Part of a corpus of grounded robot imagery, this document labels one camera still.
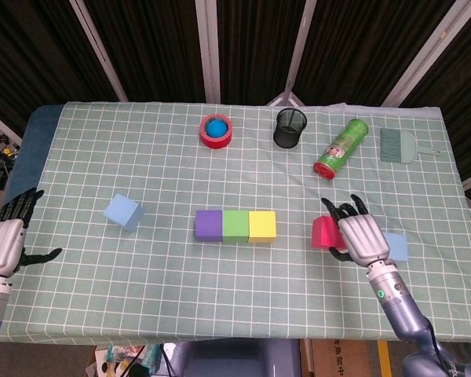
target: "yellow foam block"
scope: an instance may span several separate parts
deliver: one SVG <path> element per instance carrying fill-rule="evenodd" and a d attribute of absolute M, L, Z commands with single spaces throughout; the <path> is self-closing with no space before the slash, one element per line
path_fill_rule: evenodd
<path fill-rule="evenodd" d="M 270 243 L 277 237 L 276 212 L 273 210 L 251 210 L 250 238 L 248 242 Z"/>

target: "robotic arm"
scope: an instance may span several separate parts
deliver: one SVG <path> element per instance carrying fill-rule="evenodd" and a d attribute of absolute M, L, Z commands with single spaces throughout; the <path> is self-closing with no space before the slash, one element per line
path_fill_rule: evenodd
<path fill-rule="evenodd" d="M 367 277 L 396 336 L 413 342 L 418 353 L 405 357 L 403 373 L 406 377 L 471 377 L 471 364 L 462 365 L 436 341 L 431 322 L 424 317 L 412 298 L 396 265 L 389 259 L 389 245 L 374 217 L 363 201 L 351 195 L 357 210 L 348 203 L 336 208 L 322 198 L 337 222 L 347 253 L 335 248 L 330 253 L 341 262 L 355 262 L 368 268 Z"/>
<path fill-rule="evenodd" d="M 52 261 L 61 252 L 58 248 L 46 255 L 24 253 L 26 229 L 35 204 L 42 195 L 43 191 L 37 192 L 36 188 L 32 188 L 11 200 L 0 210 L 0 327 L 12 285 L 7 283 L 7 278 L 16 273 L 21 266 Z"/>

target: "brush bristles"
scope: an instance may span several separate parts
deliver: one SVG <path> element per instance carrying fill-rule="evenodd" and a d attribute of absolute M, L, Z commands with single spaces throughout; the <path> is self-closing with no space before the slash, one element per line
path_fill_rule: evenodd
<path fill-rule="evenodd" d="M 380 129 L 380 159 L 388 163 L 401 163 L 400 130 Z"/>

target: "pringles can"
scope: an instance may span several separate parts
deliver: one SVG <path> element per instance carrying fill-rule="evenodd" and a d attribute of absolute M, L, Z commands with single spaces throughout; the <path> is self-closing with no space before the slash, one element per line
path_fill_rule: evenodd
<path fill-rule="evenodd" d="M 344 131 L 314 164 L 314 171 L 323 178 L 333 179 L 338 169 L 344 165 L 347 158 L 368 134 L 368 125 L 359 119 L 351 119 Z"/>

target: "green foam block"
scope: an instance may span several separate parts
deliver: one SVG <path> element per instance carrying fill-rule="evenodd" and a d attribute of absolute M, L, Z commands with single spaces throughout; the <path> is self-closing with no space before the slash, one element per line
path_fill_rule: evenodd
<path fill-rule="evenodd" d="M 223 211 L 223 242 L 248 242 L 250 215 L 247 210 Z"/>

